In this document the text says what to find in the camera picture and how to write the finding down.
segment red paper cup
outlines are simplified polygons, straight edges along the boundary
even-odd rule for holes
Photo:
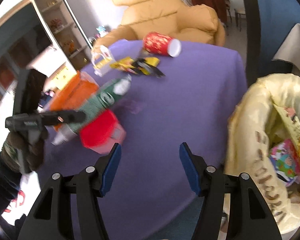
[[[143,38],[143,47],[150,53],[177,57],[181,52],[181,42],[175,38],[150,32]]]

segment blue gripper pad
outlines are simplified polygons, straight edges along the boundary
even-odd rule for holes
[[[183,144],[181,144],[179,148],[179,157],[188,178],[191,190],[199,195],[201,192],[199,174]]]
[[[105,171],[102,174],[102,186],[100,193],[105,196],[110,191],[114,176],[121,160],[121,145],[119,144],[112,154]]]

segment desk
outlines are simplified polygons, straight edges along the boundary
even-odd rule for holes
[[[110,49],[115,59],[136,57],[141,41],[121,40]],[[179,160],[179,145],[218,167],[227,149],[227,119],[247,90],[239,54],[202,43],[182,42],[179,57],[161,57],[165,77],[133,76],[124,100],[136,102],[139,113],[117,106],[114,113],[127,132],[122,159],[111,191],[99,205],[111,240],[141,240],[168,224],[195,198]],[[111,70],[94,75],[99,85],[125,75]],[[99,155],[77,137],[53,146],[50,130],[45,163],[38,171],[42,185],[55,172],[73,175],[93,165]],[[80,232],[73,212],[74,232]]]

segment tile floor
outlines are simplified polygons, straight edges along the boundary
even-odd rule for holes
[[[247,22],[245,18],[242,18],[242,30],[235,26],[234,17],[232,18],[232,24],[228,20],[229,35],[226,36],[225,48],[233,49],[239,52],[242,57],[243,65],[246,66],[247,62]]]

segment black glove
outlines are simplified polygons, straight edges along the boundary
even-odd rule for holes
[[[29,167],[32,171],[36,171],[43,163],[44,140],[48,138],[48,131],[44,129],[39,140],[30,145],[29,155],[26,157]],[[19,172],[17,149],[23,149],[29,143],[17,132],[10,132],[3,144],[1,156],[5,164],[14,172]]]

